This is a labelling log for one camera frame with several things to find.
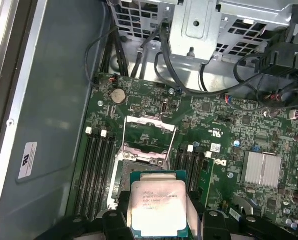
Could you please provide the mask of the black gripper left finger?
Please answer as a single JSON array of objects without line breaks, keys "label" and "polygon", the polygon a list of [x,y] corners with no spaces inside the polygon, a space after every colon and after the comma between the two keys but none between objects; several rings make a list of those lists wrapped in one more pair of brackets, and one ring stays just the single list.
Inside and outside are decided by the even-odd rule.
[{"label": "black gripper left finger", "polygon": [[131,240],[134,234],[127,226],[127,211],[131,192],[123,191],[116,210],[108,210],[102,217],[89,221],[83,216],[70,216],[40,234],[38,240]]}]

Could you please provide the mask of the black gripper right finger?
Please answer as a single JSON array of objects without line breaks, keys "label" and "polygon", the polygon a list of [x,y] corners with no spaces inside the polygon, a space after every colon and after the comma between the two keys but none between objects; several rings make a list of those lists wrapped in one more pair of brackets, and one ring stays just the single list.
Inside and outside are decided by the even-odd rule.
[{"label": "black gripper right finger", "polygon": [[192,240],[297,240],[298,237],[256,215],[238,220],[207,210],[197,192],[188,192],[188,228]]}]

